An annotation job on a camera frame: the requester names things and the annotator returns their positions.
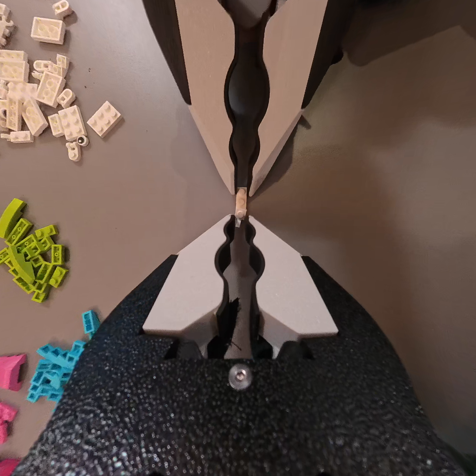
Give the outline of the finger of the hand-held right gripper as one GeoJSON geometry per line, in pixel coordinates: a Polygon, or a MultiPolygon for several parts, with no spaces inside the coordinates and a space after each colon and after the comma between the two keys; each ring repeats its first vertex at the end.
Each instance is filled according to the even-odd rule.
{"type": "Polygon", "coordinates": [[[264,182],[302,115],[326,7],[326,0],[285,1],[266,24],[263,61],[269,101],[258,129],[260,148],[248,189],[250,196],[264,182]]]}
{"type": "Polygon", "coordinates": [[[178,0],[175,4],[189,110],[221,179],[235,195],[235,165],[229,151],[233,127],[225,105],[225,83],[235,56],[234,23],[216,0],[178,0]]]}

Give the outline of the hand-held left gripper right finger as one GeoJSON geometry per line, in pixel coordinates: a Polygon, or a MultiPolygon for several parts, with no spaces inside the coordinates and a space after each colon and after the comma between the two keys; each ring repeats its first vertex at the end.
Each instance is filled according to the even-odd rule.
{"type": "Polygon", "coordinates": [[[249,319],[253,358],[277,358],[287,342],[336,336],[304,257],[254,217],[246,224],[246,241],[256,274],[249,319]]]}

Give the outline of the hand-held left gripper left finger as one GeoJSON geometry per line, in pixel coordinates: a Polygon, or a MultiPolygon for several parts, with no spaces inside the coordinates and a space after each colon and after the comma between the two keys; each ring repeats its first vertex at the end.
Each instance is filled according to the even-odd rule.
{"type": "Polygon", "coordinates": [[[224,271],[231,263],[235,216],[227,215],[177,255],[144,324],[149,335],[191,341],[208,358],[224,358],[238,317],[224,271]]]}

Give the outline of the pile of white lego bricks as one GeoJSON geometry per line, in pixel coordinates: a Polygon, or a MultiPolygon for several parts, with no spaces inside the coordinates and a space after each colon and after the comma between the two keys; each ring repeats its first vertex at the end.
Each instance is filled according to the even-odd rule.
{"type": "Polygon", "coordinates": [[[77,138],[88,137],[88,129],[104,138],[123,119],[105,101],[85,121],[77,96],[66,85],[70,58],[57,53],[56,59],[35,60],[30,68],[26,51],[7,49],[15,24],[10,8],[0,5],[0,113],[1,140],[10,144],[32,144],[46,130],[63,138],[68,159],[79,162],[83,148],[77,138]]]}

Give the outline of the pile of light blue lego bricks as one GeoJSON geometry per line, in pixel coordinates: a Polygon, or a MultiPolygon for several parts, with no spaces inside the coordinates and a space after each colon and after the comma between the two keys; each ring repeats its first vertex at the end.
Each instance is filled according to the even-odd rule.
{"type": "Polygon", "coordinates": [[[58,404],[86,345],[86,340],[76,340],[69,349],[52,344],[40,347],[37,350],[40,359],[30,380],[26,400],[36,403],[44,398],[58,404]]]}

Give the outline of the pile of lime green lego bricks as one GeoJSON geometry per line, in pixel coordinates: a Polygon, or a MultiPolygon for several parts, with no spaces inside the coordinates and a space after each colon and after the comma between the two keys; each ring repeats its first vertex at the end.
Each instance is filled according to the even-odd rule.
{"type": "Polygon", "coordinates": [[[52,289],[63,285],[68,274],[67,250],[58,242],[56,224],[35,228],[24,217],[27,203],[14,198],[1,213],[0,238],[1,265],[7,267],[12,281],[42,304],[52,289]]]}

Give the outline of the pile of pink lego bricks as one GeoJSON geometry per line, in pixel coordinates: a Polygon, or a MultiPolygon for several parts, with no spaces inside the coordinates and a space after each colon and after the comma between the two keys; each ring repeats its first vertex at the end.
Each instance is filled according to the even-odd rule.
{"type": "MultiPolygon", "coordinates": [[[[3,390],[18,392],[21,390],[21,367],[26,363],[26,354],[0,357],[0,387],[3,390]]],[[[0,445],[9,438],[9,426],[14,422],[18,409],[4,401],[0,402],[0,445]]],[[[21,458],[1,458],[0,475],[10,476],[20,464],[21,458]]]]}

